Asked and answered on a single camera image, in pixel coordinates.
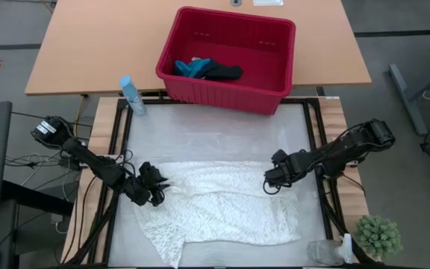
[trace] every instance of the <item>lace cloth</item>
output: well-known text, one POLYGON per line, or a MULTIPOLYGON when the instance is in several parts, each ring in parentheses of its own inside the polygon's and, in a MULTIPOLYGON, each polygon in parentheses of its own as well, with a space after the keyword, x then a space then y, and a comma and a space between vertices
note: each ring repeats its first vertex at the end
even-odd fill
POLYGON ((134 205, 143 234, 177 268, 184 243, 236 241, 260 246, 300 239, 294 188, 264 193, 271 163, 204 161, 157 164, 171 186, 158 207, 134 205))

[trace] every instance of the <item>red plastic basket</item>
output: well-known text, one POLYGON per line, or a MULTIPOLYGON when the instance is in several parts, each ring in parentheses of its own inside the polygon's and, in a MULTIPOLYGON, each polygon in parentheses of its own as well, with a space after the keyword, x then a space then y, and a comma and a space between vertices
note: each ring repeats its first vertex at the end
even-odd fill
POLYGON ((182 7, 158 61, 157 75, 175 100, 274 114, 291 91, 295 31, 287 19, 182 7), (173 75, 176 60, 188 63, 192 57, 238 65, 243 75, 234 81, 173 75))

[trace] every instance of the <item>light wood tabletop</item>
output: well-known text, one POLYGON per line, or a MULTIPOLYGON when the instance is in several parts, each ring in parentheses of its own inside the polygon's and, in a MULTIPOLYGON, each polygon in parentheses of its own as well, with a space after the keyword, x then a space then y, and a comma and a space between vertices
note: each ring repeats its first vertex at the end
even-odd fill
MULTIPOLYGON (((118 98, 101 98, 99 101, 99 106, 96 112, 96 118, 94 120, 93 132, 90 136, 89 149, 95 154, 107 154, 109 149, 110 137, 113 128, 113 121, 116 114, 118 98)), ((347 129, 346 121, 343 114, 343 109, 341 107, 341 102, 336 97, 320 98, 320 106, 322 111, 322 119, 325 126, 326 136, 328 142, 333 141, 341 132, 347 129)), ((312 123, 314 124, 314 134, 317 135, 317 143, 320 142, 320 136, 318 135, 316 120, 314 119, 314 113, 312 115, 312 123)), ((118 137, 122 137, 125 115, 121 117, 121 124, 119 127, 118 137)), ((117 144, 116 153, 120 152, 120 143, 117 144)), ((356 182, 361 183, 359 172, 357 168, 346 168, 345 174, 350 178, 354 179, 356 182)), ((76 225, 76 233, 74 244, 69 251, 68 259, 70 259, 77 250, 77 243, 80 236, 81 227, 81 216, 82 216, 82 197, 87 193, 87 200, 84 207, 84 225, 82 226, 82 236, 81 242, 84 243, 87 238, 90 227, 92 225, 93 218, 96 213, 97 205, 99 202, 99 194, 102 186, 101 180, 95 180, 92 183, 89 190, 87 186, 94 177, 90 170, 84 170, 82 172, 81 181, 78 189, 78 199, 75 203, 77 209, 77 223, 75 223, 75 210, 72 211, 72 218, 69 224, 69 229, 66 236, 66 243, 64 245, 63 257, 66 255, 69 246, 72 241, 74 225, 76 225)), ((337 189, 340 195, 340 202, 343 210, 344 220, 346 223, 346 228, 349 231, 354 231, 356 221, 363 215, 368 215, 368 208, 366 204, 366 199, 364 197, 363 191, 355 184, 343 178, 338 179, 337 189)), ((333 227, 333 234, 336 237, 337 230, 333 227)), ((103 230, 99 236, 96 262, 102 260, 102 251, 104 249, 103 242, 105 241, 106 230, 103 230)))
POLYGON ((341 0, 60 0, 37 56, 28 95, 119 93, 131 75, 141 91, 164 89, 155 67, 180 7, 290 19, 296 24, 294 85, 371 82, 341 0))

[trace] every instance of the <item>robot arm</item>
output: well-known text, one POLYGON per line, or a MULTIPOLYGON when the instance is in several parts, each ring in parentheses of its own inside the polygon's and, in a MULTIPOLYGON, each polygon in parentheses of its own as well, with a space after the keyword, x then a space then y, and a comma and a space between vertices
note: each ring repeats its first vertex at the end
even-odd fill
POLYGON ((275 168, 265 172, 265 185, 277 191, 265 191, 276 194, 281 187, 289 188, 317 166, 325 176, 338 177, 349 162, 362 162, 369 152, 389 149, 395 140, 384 121, 371 120, 345 130, 336 140, 311 152, 302 149, 288 155, 280 149, 272 157, 275 168))
POLYGON ((64 150, 87 164, 109 188, 126 194, 132 202, 144 205, 149 201, 153 206, 163 202, 163 190, 168 185, 161 182, 167 179, 149 162, 140 167, 140 176, 136 177, 112 158, 89 151, 72 135, 72 124, 61 117, 46 117, 31 134, 45 147, 64 150))

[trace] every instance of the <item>potted plant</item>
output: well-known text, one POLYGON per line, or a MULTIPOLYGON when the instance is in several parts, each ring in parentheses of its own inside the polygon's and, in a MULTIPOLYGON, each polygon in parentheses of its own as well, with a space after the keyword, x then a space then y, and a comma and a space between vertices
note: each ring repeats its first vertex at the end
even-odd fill
POLYGON ((379 216, 363 216, 356 223, 354 237, 374 259, 392 256, 402 250, 397 224, 379 216))

